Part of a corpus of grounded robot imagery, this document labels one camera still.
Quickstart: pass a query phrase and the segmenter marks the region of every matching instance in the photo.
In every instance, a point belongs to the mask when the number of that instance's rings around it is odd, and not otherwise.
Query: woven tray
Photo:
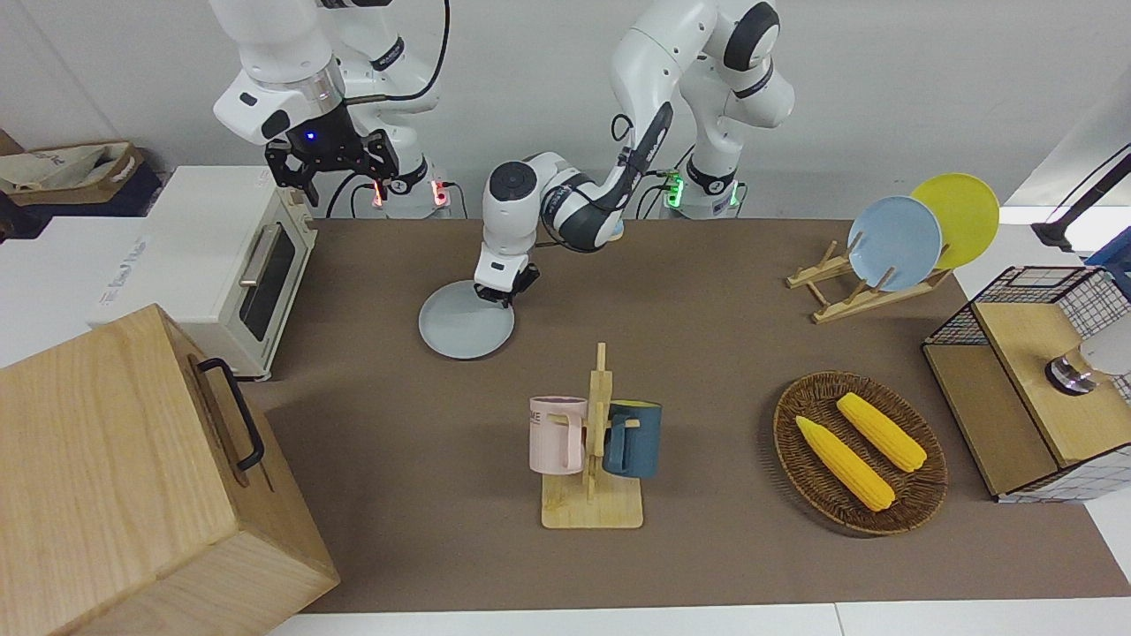
[[[900,426],[926,450],[923,467],[905,473],[875,449],[837,410],[836,401],[855,392]],[[887,510],[869,510],[821,463],[794,418],[823,424],[860,455],[896,491]],[[934,516],[947,496],[947,462],[931,427],[904,398],[869,378],[840,371],[805,376],[789,386],[774,412],[774,444],[786,475],[801,496],[824,516],[869,535],[914,530]]]

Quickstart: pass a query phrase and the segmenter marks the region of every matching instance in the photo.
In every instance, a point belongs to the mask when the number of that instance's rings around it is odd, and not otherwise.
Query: corn cob
[[[926,450],[866,399],[848,393],[837,401],[837,409],[896,467],[905,473],[923,467]]]
[[[809,447],[817,453],[829,471],[840,483],[867,506],[869,510],[879,513],[887,509],[896,500],[896,491],[875,474],[858,455],[852,452],[840,438],[817,422],[797,415],[797,428],[804,436]]]

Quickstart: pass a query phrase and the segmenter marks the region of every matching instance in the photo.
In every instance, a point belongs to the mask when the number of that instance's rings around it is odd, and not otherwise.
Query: tabletop
[[[539,249],[511,341],[432,353],[424,299],[467,278],[478,222],[325,222],[267,410],[343,583],[314,612],[1126,595],[1081,506],[992,502],[918,345],[964,302],[939,290],[829,325],[783,278],[848,224],[628,223],[595,255]],[[852,281],[821,283],[847,294]],[[533,395],[584,395],[596,342],[614,396],[664,405],[637,531],[549,531],[526,465]],[[797,377],[869,376],[932,424],[950,471],[914,532],[834,532],[785,481],[769,435]]]

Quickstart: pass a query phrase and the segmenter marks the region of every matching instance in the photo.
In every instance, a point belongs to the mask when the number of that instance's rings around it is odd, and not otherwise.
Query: oven window
[[[243,304],[240,306],[240,320],[247,325],[251,335],[256,340],[264,342],[267,335],[267,326],[275,315],[275,306],[278,304],[279,294],[286,283],[286,275],[294,263],[294,242],[286,231],[279,233],[275,250],[267,260],[267,269],[259,285],[249,287],[243,294]]]

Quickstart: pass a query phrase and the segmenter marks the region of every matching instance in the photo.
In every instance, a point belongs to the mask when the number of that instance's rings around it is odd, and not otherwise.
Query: green led light
[[[675,174],[667,187],[667,207],[677,208],[681,200],[683,200],[683,178]]]

